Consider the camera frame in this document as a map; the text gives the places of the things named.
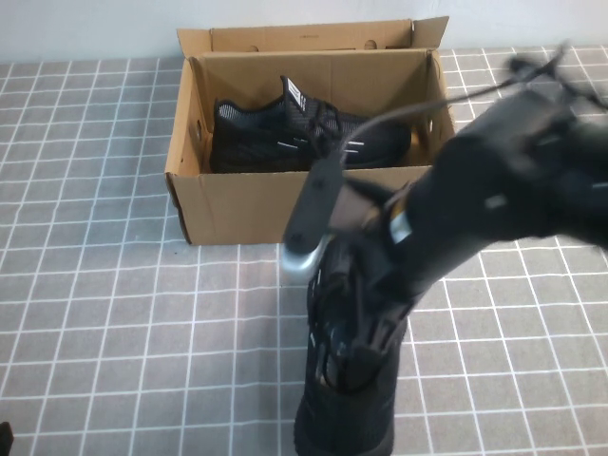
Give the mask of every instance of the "shoe tongue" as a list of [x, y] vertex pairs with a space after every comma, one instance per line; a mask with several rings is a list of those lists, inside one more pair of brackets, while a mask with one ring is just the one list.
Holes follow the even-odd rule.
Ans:
[[312, 115], [312, 99], [306, 96], [287, 76], [281, 76], [283, 81], [283, 97], [285, 99], [285, 115], [290, 123], [304, 124]]

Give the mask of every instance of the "gray tiled floor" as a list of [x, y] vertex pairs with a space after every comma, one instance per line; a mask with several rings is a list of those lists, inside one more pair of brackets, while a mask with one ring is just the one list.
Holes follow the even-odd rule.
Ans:
[[[501, 78], [512, 51], [442, 51], [450, 93]], [[565, 63], [608, 88], [603, 47]], [[304, 289], [274, 245], [183, 242], [162, 176], [180, 69], [0, 65], [15, 456], [294, 455]], [[457, 126], [493, 98], [453, 106]], [[606, 256], [566, 238], [493, 246], [439, 282], [403, 345], [395, 454], [608, 454], [607, 284]]]

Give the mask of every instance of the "white wall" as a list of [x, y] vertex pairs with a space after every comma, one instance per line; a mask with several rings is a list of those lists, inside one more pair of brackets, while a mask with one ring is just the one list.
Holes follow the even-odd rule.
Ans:
[[608, 43], [606, 0], [0, 0], [0, 62], [176, 55], [180, 27], [437, 15], [444, 48]]

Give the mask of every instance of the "black sneaker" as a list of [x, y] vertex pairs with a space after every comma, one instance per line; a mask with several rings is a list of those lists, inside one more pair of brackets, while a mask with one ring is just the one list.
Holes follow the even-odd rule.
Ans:
[[361, 279], [350, 244], [335, 238], [309, 284], [306, 379], [294, 424], [300, 456], [392, 453], [403, 335], [382, 356], [367, 350], [381, 331], [362, 323], [364, 309], [376, 303]]
[[[285, 76], [283, 95], [257, 110], [216, 102], [210, 158], [214, 173], [307, 171], [366, 119], [339, 112], [301, 92]], [[349, 144], [347, 168], [397, 164], [408, 151], [411, 131], [404, 123], [382, 123]]]

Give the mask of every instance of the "shoe sole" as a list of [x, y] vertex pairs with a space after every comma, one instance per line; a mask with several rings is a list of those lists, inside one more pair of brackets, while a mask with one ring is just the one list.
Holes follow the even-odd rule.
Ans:
[[367, 451], [359, 453], [331, 453], [325, 449], [320, 449], [314, 446], [313, 442], [306, 435], [306, 431], [302, 426], [300, 419], [300, 410], [304, 405], [300, 402], [300, 406], [297, 410], [294, 423], [294, 446], [295, 452], [298, 456], [390, 456], [394, 445], [394, 422], [390, 422], [390, 427], [387, 429], [387, 433], [383, 437], [380, 444]]

